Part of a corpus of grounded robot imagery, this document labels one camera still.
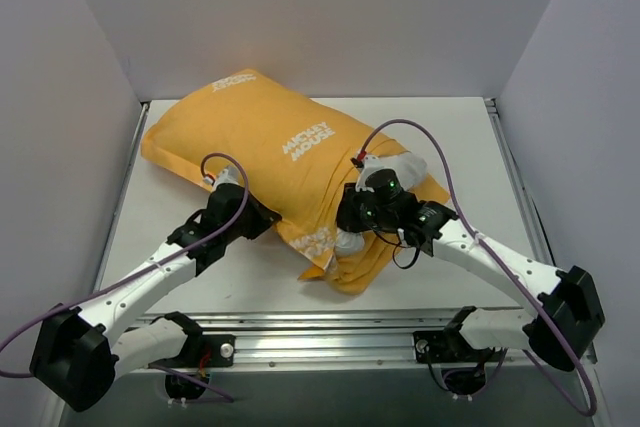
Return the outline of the white pillow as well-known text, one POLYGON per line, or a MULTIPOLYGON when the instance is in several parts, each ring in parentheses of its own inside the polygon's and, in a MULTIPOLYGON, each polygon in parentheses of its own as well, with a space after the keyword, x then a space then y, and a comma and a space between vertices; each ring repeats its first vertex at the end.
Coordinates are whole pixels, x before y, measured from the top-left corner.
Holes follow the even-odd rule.
MULTIPOLYGON (((403 152, 392 156, 378 157, 375 165, 395 171, 402 188, 409 190, 421 184, 427 177, 427 163, 412 152, 403 152)), ((349 257, 361 252, 365 247, 362 233, 336 229, 334 254, 336 257, 349 257)))

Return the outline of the orange Mickey Mouse pillowcase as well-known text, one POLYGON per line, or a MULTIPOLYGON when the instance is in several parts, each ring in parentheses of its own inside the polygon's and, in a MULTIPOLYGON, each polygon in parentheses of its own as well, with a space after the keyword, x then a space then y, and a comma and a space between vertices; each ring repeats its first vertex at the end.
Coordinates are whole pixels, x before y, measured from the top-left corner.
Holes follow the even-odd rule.
MULTIPOLYGON (((322 279, 358 295, 391 262, 390 236, 364 233, 364 249, 336 257, 337 212, 344 186, 357 180, 351 159, 365 147, 377 157, 409 151, 357 119, 246 69, 192 92, 146 132, 141 155, 198 185, 233 157, 251 194, 279 213, 275 229, 304 256, 303 280, 322 279)), ((409 189, 421 200, 445 204, 446 190, 429 174, 409 189)))

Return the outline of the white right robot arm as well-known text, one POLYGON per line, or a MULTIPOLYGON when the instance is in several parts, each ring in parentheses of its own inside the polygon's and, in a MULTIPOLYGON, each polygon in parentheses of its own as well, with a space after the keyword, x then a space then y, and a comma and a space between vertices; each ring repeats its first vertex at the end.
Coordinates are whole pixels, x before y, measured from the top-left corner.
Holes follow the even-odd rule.
POLYGON ((427 256, 454 264, 516 302, 497 309, 467 306, 444 328, 444 347, 464 360, 491 349, 519 349, 564 372, 575 369, 605 322, 593 277, 522 255, 465 225, 460 214, 420 200, 393 182, 345 186, 337 225, 348 232, 394 234, 427 256))

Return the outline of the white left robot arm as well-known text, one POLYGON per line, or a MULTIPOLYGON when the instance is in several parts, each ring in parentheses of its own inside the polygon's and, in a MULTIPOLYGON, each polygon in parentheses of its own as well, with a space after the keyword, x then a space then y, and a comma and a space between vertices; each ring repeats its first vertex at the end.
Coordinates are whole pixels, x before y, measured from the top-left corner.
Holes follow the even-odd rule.
POLYGON ((281 219, 242 186, 224 183, 132 273, 74 307, 43 319, 30 373, 69 407, 94 406, 120 377, 143 367, 196 367, 215 352, 200 325, 170 312, 134 322, 219 261, 239 238, 254 240, 281 219))

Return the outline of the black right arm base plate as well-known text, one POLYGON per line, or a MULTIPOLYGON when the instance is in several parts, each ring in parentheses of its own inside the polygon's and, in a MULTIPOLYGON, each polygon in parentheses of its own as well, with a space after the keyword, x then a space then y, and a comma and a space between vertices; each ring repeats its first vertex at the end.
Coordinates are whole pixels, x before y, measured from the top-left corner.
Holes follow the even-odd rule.
POLYGON ((478 364, 497 362, 500 351, 472 348, 459 334, 444 330, 418 330, 412 334, 415 358, 421 364, 478 364))

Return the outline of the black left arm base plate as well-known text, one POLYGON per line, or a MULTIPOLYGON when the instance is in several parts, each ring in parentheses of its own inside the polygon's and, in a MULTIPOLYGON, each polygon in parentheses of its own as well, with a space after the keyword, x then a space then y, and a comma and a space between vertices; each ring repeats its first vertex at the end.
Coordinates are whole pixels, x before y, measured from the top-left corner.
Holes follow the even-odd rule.
POLYGON ((230 367, 234 363, 236 337, 231 334, 203 334, 188 339, 181 351, 173 357, 152 361, 168 368, 230 367))

